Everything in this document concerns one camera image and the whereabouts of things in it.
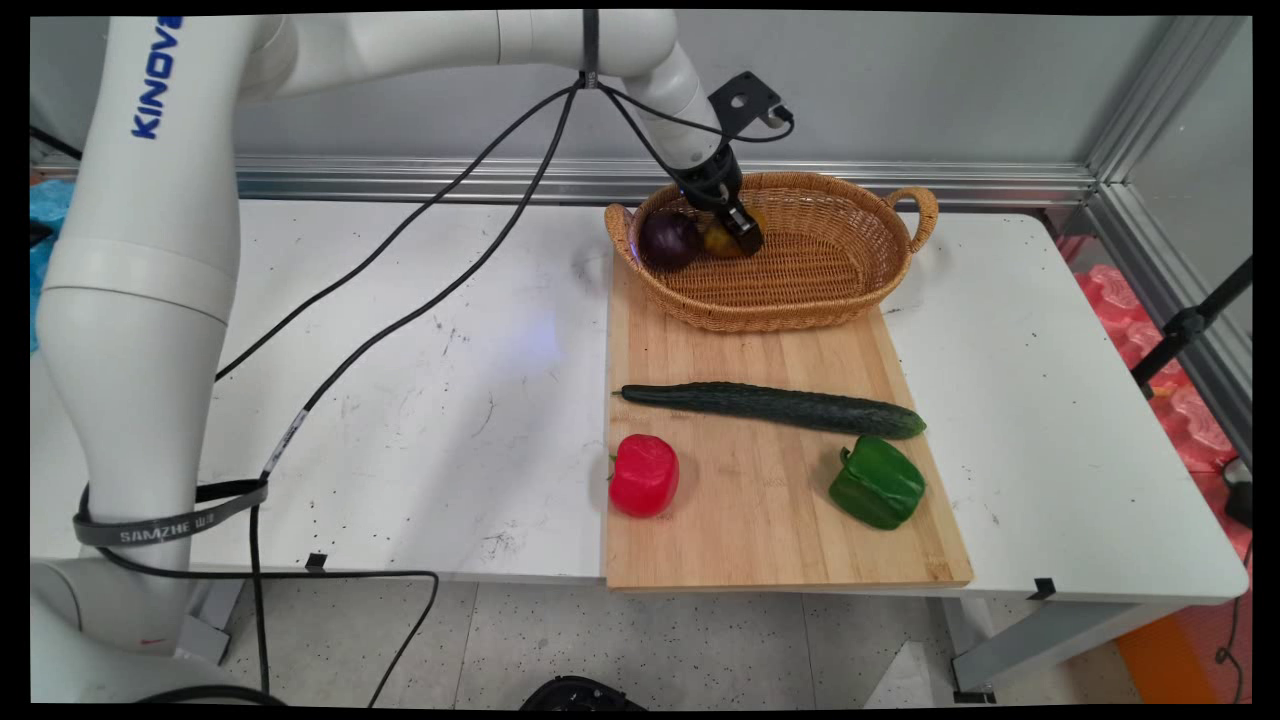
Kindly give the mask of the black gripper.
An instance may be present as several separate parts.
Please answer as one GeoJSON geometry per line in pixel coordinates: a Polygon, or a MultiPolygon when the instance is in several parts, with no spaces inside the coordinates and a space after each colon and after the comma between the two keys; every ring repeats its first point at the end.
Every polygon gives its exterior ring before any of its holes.
{"type": "Polygon", "coordinates": [[[730,143],[722,143],[705,161],[673,170],[672,177],[684,199],[699,211],[722,211],[726,252],[759,252],[764,231],[759,220],[740,202],[742,172],[730,143]]]}

